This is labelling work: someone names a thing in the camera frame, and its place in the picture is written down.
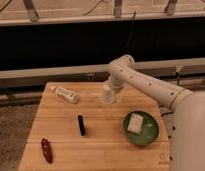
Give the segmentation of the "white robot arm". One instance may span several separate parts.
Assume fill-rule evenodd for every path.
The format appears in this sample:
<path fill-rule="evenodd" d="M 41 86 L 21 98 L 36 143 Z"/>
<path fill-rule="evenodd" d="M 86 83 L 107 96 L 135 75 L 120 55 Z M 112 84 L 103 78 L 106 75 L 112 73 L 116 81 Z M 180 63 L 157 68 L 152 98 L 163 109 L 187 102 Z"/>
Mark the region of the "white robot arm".
<path fill-rule="evenodd" d="M 205 171 L 205 92 L 156 79 L 134 70 L 131 55 L 108 64 L 108 85 L 119 92 L 127 83 L 173 112 L 169 171 Z"/>

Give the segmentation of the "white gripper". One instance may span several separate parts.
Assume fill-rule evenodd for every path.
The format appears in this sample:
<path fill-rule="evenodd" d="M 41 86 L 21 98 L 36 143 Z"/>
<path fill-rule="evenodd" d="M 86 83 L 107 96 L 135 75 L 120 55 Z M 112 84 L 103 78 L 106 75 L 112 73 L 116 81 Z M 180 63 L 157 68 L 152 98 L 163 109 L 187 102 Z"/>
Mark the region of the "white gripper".
<path fill-rule="evenodd" d="M 108 85 L 114 92 L 120 92 L 124 88 L 124 84 L 116 80 L 113 76 L 108 78 Z"/>

